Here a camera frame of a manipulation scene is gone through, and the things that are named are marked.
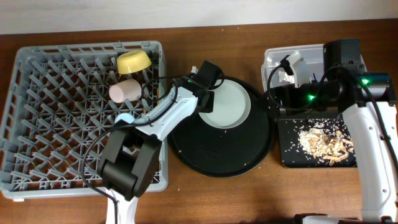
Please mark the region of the white napkin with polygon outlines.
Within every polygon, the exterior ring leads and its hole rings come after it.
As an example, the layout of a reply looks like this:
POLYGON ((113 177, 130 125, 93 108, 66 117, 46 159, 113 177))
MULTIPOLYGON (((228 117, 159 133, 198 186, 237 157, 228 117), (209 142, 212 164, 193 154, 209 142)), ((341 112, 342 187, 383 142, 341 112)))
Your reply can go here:
POLYGON ((295 83, 294 75, 288 75, 286 72, 278 71, 279 81, 287 83, 295 83))

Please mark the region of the yellow bowl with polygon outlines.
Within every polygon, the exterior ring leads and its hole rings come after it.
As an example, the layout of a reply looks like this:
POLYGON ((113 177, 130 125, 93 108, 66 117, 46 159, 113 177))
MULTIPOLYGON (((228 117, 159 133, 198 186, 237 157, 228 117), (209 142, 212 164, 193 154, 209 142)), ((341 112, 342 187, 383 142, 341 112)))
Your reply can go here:
POLYGON ((139 72, 152 65, 152 61, 143 50, 126 52, 117 58, 116 63, 118 72, 122 75, 139 72))

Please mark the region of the pink cup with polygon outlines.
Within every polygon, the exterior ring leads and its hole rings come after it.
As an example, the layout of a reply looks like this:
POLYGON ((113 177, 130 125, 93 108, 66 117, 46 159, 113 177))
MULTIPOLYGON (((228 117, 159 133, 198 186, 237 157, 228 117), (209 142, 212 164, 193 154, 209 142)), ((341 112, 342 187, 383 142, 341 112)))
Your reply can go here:
POLYGON ((137 101, 141 97, 142 88, 138 81, 134 79, 124 80, 109 89, 109 97, 115 103, 124 103, 125 101, 137 101))

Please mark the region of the blue cup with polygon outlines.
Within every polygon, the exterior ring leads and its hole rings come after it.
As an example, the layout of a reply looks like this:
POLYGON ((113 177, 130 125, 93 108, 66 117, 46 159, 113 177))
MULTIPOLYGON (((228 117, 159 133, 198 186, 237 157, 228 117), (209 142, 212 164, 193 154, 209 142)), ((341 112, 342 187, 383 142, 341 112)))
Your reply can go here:
POLYGON ((135 117, 130 113, 121 113, 121 114, 117 115, 117 117, 115 119, 115 123, 117 123, 119 121, 124 121, 124 122, 130 124, 135 121, 135 117))

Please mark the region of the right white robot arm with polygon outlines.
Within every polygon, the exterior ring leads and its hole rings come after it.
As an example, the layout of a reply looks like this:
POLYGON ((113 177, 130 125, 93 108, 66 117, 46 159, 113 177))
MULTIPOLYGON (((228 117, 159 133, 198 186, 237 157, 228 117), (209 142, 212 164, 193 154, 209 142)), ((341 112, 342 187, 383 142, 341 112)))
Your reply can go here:
POLYGON ((266 50, 264 99, 291 168, 357 167, 362 221, 397 222, 397 98, 358 40, 266 50))

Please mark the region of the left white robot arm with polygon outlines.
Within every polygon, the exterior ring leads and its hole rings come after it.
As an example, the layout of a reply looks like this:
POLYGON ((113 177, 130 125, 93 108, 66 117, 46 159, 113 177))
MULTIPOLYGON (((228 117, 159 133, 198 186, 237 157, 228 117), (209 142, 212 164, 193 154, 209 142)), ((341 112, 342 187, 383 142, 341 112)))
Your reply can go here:
POLYGON ((137 199, 150 186, 163 141, 185 118, 213 110, 224 73, 204 61, 196 73, 174 81, 168 96, 141 118, 120 119, 109 130, 97 173, 108 198, 107 223, 134 223, 137 199))

